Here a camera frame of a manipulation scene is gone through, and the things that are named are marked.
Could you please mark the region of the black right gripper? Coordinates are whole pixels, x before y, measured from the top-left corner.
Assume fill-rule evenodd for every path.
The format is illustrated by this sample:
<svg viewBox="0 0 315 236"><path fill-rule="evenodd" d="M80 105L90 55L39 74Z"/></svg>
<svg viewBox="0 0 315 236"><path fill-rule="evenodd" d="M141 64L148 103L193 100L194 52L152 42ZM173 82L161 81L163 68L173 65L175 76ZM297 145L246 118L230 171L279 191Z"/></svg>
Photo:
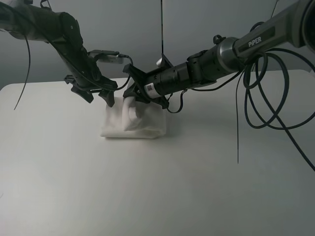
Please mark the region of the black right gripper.
<svg viewBox="0 0 315 236"><path fill-rule="evenodd" d="M165 96L150 98L147 95L144 89L145 79L147 78L147 74L145 72L131 64L127 64L124 67L123 72L128 74L134 81L133 84L124 91L123 98L134 97L138 102L145 104L155 103L160 105L163 109L167 109L169 107L169 102Z"/></svg>

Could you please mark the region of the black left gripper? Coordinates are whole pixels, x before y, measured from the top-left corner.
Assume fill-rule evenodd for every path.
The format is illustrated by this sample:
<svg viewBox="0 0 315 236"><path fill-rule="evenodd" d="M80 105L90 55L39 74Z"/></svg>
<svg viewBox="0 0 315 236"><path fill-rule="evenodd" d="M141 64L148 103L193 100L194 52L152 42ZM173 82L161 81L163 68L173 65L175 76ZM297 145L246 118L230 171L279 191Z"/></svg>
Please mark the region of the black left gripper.
<svg viewBox="0 0 315 236"><path fill-rule="evenodd" d="M99 92L98 96L101 97L109 107L113 107L115 104L114 92L117 90L118 85L114 81L111 81L111 84L94 84L88 81L87 85L79 85L73 75L66 75L64 81L67 84L71 84L72 90L79 92L79 96L88 103L92 103L94 100L92 93Z"/></svg>

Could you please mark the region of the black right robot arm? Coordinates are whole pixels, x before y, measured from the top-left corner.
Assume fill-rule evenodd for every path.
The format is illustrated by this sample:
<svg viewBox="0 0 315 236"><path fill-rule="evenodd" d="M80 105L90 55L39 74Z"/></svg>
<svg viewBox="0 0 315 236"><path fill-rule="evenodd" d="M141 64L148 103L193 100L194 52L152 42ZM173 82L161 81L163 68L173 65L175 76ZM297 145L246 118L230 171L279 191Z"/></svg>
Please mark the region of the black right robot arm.
<svg viewBox="0 0 315 236"><path fill-rule="evenodd" d="M207 86L239 72L257 53L284 43L314 50L315 2L299 0L242 38L217 35L214 43L211 49L194 54L177 66L172 66L166 57L161 58L160 68L148 73L126 65L124 72L131 76L133 84L124 91L123 97L153 102L166 109L169 106L167 95Z"/></svg>

